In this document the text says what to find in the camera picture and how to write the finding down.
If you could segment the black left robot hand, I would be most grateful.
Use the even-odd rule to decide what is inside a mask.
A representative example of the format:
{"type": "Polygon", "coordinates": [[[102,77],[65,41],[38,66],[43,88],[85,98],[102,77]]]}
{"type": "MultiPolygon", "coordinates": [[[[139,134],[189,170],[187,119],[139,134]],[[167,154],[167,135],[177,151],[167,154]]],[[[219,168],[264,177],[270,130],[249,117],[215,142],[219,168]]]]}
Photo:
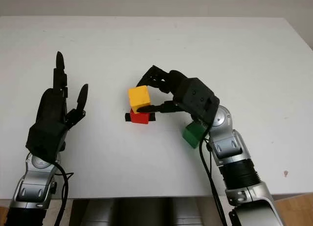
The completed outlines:
{"type": "Polygon", "coordinates": [[[67,111],[67,74],[64,57],[56,54],[56,66],[53,70],[53,87],[42,95],[36,117],[36,128],[39,137],[35,145],[41,151],[58,152],[63,146],[66,133],[86,115],[85,105],[88,97],[88,84],[84,84],[79,92],[77,107],[67,111]]]}

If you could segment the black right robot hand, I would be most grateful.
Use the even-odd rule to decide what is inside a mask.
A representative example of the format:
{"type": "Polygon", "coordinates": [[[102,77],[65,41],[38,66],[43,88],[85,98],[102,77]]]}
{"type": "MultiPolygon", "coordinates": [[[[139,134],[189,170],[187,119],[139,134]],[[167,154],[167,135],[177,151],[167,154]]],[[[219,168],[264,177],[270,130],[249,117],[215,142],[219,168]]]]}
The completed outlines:
{"type": "MultiPolygon", "coordinates": [[[[159,89],[163,93],[175,95],[181,83],[187,77],[177,70],[165,72],[157,66],[152,66],[140,79],[139,86],[150,86],[159,89]]],[[[140,113],[175,113],[183,111],[173,100],[165,101],[163,104],[155,106],[141,106],[137,109],[140,113]]]]}

